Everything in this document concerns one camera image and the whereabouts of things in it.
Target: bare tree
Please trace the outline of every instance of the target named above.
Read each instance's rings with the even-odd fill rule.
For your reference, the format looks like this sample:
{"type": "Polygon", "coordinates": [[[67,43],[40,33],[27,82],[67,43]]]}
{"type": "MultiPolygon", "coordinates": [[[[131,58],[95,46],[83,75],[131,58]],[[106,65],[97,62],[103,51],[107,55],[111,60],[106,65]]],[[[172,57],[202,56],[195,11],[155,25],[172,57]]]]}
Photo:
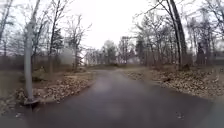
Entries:
{"type": "Polygon", "coordinates": [[[9,17],[10,9],[12,7],[12,3],[14,0],[7,0],[5,6],[4,6],[4,11],[2,13],[2,19],[0,21],[0,42],[2,40],[2,35],[5,30],[6,24],[12,24],[11,22],[8,22],[7,19],[9,17]]]}
{"type": "Polygon", "coordinates": [[[34,102],[33,90],[32,90],[32,74],[31,74],[31,49],[32,49],[32,38],[33,38],[33,28],[36,23],[36,14],[40,0],[37,0],[34,11],[31,15],[30,23],[27,25],[27,42],[25,42],[25,78],[26,78],[26,90],[28,94],[28,102],[34,102]]]}
{"type": "Polygon", "coordinates": [[[69,0],[52,0],[53,5],[53,25],[51,29],[51,39],[49,48],[49,71],[53,72],[53,44],[55,38],[55,31],[59,20],[63,17],[63,12],[66,5],[69,4],[69,0]]]}
{"type": "Polygon", "coordinates": [[[86,31],[88,31],[88,29],[91,27],[91,25],[89,25],[87,28],[83,28],[81,25],[81,21],[82,21],[82,15],[78,15],[77,18],[76,17],[72,17],[69,21],[68,21],[68,34],[69,34],[69,41],[68,44],[70,47],[72,47],[73,51],[74,51],[74,63],[73,63],[73,68],[74,71],[77,71],[77,67],[79,64],[79,53],[81,52],[80,50],[80,43],[83,39],[83,36],[85,34],[86,31]]]}

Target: fallen leaves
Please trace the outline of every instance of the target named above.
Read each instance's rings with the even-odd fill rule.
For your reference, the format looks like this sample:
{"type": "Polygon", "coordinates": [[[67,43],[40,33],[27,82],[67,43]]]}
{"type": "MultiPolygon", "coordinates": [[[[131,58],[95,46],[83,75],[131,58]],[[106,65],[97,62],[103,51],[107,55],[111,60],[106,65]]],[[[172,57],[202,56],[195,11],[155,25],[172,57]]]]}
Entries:
{"type": "Polygon", "coordinates": [[[131,79],[145,82],[159,81],[161,86],[176,91],[215,99],[224,94],[224,85],[212,70],[189,71],[129,70],[124,73],[131,79]]]}
{"type": "MultiPolygon", "coordinates": [[[[39,88],[34,87],[33,94],[38,97],[42,103],[60,101],[65,97],[77,95],[85,88],[91,85],[93,79],[92,73],[82,74],[61,74],[57,80],[42,82],[39,88]]],[[[16,99],[23,101],[25,99],[24,89],[16,91],[16,99]]]]}

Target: wet pavement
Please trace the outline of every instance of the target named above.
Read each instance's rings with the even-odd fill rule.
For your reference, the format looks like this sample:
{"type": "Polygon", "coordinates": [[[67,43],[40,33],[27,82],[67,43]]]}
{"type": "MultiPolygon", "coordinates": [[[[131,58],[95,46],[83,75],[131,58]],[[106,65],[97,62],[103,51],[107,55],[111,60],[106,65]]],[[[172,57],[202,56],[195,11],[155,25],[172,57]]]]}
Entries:
{"type": "Polygon", "coordinates": [[[99,71],[79,96],[0,118],[1,128],[223,128],[224,105],[99,71]]]}

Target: overcast sky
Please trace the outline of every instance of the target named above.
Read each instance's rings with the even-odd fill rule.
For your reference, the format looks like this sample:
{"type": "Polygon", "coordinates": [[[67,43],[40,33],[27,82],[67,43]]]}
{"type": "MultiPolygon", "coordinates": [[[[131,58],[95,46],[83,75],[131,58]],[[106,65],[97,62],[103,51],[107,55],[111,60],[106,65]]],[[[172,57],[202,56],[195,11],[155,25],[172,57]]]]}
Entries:
{"type": "MultiPolygon", "coordinates": [[[[15,0],[14,2],[15,4],[24,4],[28,1],[33,4],[36,2],[36,0],[15,0]]],[[[74,0],[69,5],[69,11],[66,15],[82,14],[83,26],[87,27],[92,24],[92,27],[81,43],[94,48],[101,48],[108,39],[117,44],[121,36],[130,35],[131,28],[134,26],[133,16],[149,9],[149,2],[152,0],[74,0]]],[[[202,0],[196,0],[194,4],[184,6],[184,10],[187,10],[188,13],[195,11],[201,2],[202,0]]],[[[40,8],[43,8],[46,3],[45,0],[41,0],[40,8]]],[[[178,10],[181,12],[180,4],[178,4],[178,10]]],[[[21,22],[21,17],[24,16],[16,15],[16,17],[21,22]]]]}

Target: ground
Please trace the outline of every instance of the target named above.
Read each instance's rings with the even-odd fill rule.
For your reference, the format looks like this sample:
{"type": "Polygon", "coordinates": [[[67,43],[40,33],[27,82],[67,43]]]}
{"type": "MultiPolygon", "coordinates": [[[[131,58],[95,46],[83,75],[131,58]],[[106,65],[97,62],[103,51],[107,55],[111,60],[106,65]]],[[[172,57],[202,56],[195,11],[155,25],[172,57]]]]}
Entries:
{"type": "Polygon", "coordinates": [[[60,103],[0,117],[7,128],[221,128],[223,105],[168,88],[97,71],[91,88],[60,103]]]}

